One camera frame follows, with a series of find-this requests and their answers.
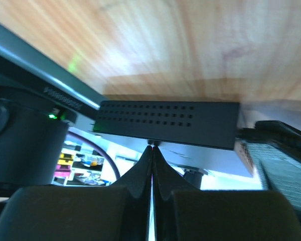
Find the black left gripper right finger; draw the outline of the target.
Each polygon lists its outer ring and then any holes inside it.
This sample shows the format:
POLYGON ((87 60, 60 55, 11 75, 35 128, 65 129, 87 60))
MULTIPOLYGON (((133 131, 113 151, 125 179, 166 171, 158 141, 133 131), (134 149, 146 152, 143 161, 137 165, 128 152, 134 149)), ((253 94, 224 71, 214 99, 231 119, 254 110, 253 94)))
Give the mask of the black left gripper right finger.
POLYGON ((156 240, 301 240, 292 205, 274 191, 202 191, 153 148, 156 240))

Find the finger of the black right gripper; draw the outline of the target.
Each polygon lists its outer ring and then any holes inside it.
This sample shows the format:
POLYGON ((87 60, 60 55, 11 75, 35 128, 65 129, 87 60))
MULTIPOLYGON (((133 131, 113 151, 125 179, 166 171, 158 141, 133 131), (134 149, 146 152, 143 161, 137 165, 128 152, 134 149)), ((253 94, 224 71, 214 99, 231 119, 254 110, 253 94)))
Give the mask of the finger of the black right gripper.
POLYGON ((243 143, 265 190, 283 194, 301 222, 301 131, 264 120, 243 129, 243 143))

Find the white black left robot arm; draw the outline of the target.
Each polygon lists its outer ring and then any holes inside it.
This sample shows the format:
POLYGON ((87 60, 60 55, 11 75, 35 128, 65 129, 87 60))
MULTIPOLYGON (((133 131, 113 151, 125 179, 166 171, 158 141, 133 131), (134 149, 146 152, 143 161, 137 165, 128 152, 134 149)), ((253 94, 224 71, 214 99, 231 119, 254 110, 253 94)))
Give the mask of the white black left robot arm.
POLYGON ((140 160, 107 187, 51 184, 73 111, 56 118, 51 101, 0 88, 0 188, 12 196, 0 215, 0 240, 146 240, 150 204, 158 240, 301 240, 301 225, 274 191, 201 191, 168 165, 204 149, 231 151, 239 104, 104 101, 96 133, 141 140, 140 160))

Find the black network switch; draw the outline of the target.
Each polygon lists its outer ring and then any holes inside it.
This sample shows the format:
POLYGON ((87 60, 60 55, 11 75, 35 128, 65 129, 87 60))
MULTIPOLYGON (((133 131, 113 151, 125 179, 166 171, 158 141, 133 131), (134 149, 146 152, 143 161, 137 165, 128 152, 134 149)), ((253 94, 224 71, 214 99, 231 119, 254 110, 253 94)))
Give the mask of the black network switch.
POLYGON ((93 131, 137 152, 156 146, 177 166, 252 177, 239 114, 236 102, 104 101, 93 131))

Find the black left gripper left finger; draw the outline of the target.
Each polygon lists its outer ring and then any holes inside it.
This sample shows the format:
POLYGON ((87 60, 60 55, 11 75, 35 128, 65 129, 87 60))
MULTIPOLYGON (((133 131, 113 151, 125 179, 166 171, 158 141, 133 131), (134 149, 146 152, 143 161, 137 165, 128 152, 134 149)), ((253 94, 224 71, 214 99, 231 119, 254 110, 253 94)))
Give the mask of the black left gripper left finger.
POLYGON ((0 215, 0 240, 147 240, 152 152, 107 187, 19 189, 0 215))

